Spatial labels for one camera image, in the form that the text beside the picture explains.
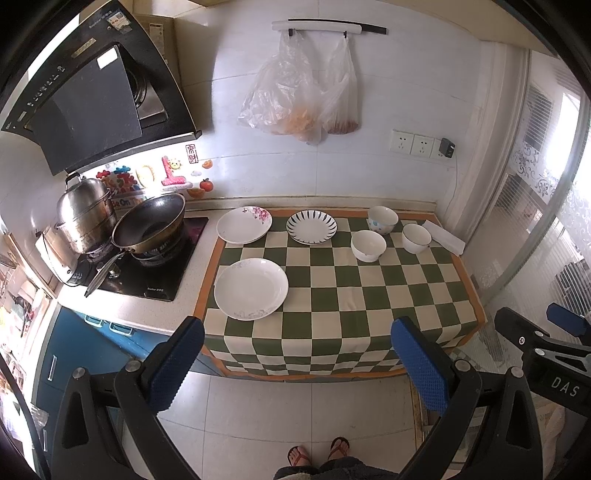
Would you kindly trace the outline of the dotted white bowl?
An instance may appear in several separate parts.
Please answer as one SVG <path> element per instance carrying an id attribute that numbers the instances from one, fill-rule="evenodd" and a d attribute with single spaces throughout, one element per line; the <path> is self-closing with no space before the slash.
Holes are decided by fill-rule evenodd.
<path id="1" fill-rule="evenodd" d="M 374 206 L 368 211 L 369 229 L 381 235 L 390 234 L 399 222 L 399 215 L 389 207 Z"/>

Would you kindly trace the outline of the plain white bowl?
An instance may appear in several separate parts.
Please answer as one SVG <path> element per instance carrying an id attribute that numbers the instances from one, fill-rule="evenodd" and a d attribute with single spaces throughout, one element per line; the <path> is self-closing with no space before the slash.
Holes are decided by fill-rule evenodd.
<path id="1" fill-rule="evenodd" d="M 386 252 L 388 246 L 381 234 L 370 230 L 361 230 L 353 232 L 351 248 L 353 255 L 360 262 L 374 263 Z"/>

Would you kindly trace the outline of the black plug adapter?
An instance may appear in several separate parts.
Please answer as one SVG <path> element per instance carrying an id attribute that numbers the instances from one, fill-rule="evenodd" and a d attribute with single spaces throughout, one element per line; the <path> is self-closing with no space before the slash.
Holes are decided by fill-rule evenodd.
<path id="1" fill-rule="evenodd" d="M 439 145 L 439 153 L 446 158 L 452 158 L 456 150 L 454 142 L 448 138 L 442 138 Z"/>

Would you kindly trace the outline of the black wok pan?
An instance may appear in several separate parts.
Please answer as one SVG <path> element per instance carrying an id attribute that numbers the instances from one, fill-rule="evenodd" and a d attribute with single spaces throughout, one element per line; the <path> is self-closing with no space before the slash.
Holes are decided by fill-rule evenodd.
<path id="1" fill-rule="evenodd" d="M 116 263 L 131 255 L 152 266 L 162 263 L 180 242 L 186 200 L 177 193 L 166 193 L 149 198 L 125 213 L 117 222 L 111 243 L 119 252 L 107 260 L 90 280 L 84 297 L 97 290 L 111 273 Z"/>

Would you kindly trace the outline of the clear plastic bag oranges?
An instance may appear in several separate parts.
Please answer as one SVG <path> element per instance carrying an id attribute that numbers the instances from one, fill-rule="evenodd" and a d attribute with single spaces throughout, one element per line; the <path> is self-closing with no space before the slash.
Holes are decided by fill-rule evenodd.
<path id="1" fill-rule="evenodd" d="M 273 135 L 291 136 L 308 145 L 322 140 L 322 90 L 300 33 L 280 33 L 276 54 L 259 69 L 242 102 L 238 122 Z"/>

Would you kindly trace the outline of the blue striped white plate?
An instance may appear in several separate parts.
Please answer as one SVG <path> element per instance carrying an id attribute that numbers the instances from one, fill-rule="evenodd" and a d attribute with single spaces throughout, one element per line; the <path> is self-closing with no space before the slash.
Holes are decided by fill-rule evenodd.
<path id="1" fill-rule="evenodd" d="M 287 233 L 302 245 L 314 246 L 328 242 L 335 236 L 338 223 L 320 210 L 302 210 L 287 219 Z"/>

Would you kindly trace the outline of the green checkered table cloth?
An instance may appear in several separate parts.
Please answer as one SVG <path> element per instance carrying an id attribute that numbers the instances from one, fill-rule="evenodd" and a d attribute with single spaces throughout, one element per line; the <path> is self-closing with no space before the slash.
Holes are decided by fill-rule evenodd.
<path id="1" fill-rule="evenodd" d="M 388 377 L 403 366 L 391 348 L 391 323 L 411 318 L 425 336 L 451 351 L 466 343 L 486 315 L 460 258 L 437 243 L 414 255 L 403 247 L 408 224 L 432 213 L 404 212 L 374 263 L 353 255 L 351 237 L 367 226 L 362 210 L 332 210 L 335 236 L 318 246 L 290 238 L 290 210 L 273 209 L 273 225 L 249 246 L 217 240 L 194 314 L 204 322 L 204 353 L 221 374 L 256 380 Z M 214 299 L 214 281 L 249 258 L 273 261 L 290 291 L 266 318 L 239 321 Z"/>

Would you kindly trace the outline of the black range hood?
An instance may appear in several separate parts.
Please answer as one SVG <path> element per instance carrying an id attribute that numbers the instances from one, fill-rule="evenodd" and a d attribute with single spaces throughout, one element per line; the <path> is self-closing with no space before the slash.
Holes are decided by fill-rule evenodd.
<path id="1" fill-rule="evenodd" d="M 52 174 L 201 134 L 156 45 L 118 1 L 104 3 L 56 47 L 2 129 L 37 144 Z"/>

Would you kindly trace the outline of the pink floral white plate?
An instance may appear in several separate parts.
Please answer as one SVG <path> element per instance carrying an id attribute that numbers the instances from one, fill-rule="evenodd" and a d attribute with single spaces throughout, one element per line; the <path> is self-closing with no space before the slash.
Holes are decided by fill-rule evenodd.
<path id="1" fill-rule="evenodd" d="M 262 207 L 242 206 L 225 213 L 217 222 L 220 239 L 228 244 L 246 245 L 263 238 L 273 225 L 273 216 Z"/>

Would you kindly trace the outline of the clear plastic bag red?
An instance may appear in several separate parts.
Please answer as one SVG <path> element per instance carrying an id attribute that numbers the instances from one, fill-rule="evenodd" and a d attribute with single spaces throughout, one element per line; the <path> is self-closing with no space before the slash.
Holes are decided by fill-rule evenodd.
<path id="1" fill-rule="evenodd" d="M 322 128 L 329 135 L 353 133 L 360 126 L 359 85 L 348 36 L 339 39 L 325 73 Z"/>

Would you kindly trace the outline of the glass sliding door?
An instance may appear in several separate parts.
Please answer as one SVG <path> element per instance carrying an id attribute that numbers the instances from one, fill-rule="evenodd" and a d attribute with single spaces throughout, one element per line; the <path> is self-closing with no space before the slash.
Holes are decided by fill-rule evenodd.
<path id="1" fill-rule="evenodd" d="M 533 321 L 555 302 L 590 315 L 590 100 L 558 59 L 534 52 L 505 170 L 465 253 L 489 316 Z"/>

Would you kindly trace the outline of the white wall socket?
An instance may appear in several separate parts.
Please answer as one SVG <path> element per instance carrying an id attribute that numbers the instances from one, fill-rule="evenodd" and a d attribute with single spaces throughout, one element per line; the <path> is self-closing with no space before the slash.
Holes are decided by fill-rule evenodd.
<path id="1" fill-rule="evenodd" d="M 435 139 L 423 135 L 415 135 L 411 148 L 411 155 L 421 158 L 430 158 Z"/>
<path id="2" fill-rule="evenodd" d="M 393 130 L 391 134 L 390 151 L 410 155 L 415 135 L 408 132 Z"/>

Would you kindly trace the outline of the left foot red sandal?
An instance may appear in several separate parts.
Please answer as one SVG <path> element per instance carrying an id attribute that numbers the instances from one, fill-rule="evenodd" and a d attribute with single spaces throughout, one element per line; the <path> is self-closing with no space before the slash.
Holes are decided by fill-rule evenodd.
<path id="1" fill-rule="evenodd" d="M 287 452 L 287 461 L 291 467 L 308 467 L 311 466 L 310 455 L 304 446 L 291 447 Z"/>

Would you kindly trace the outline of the white bowl dark rim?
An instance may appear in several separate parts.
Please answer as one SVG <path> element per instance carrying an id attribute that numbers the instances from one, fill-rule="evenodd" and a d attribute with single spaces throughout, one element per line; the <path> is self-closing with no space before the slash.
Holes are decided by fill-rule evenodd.
<path id="1" fill-rule="evenodd" d="M 410 254 L 418 255 L 432 242 L 431 233 L 422 225 L 407 224 L 403 228 L 403 248 Z"/>

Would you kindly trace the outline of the black induction cooktop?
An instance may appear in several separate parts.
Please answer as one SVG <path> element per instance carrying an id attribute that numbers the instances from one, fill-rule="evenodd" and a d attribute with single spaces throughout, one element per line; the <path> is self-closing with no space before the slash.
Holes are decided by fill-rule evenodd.
<path id="1" fill-rule="evenodd" d="M 167 247 L 142 254 L 127 254 L 112 266 L 100 290 L 127 296 L 171 302 L 184 271 L 204 233 L 207 217 L 185 218 L 181 235 Z"/>

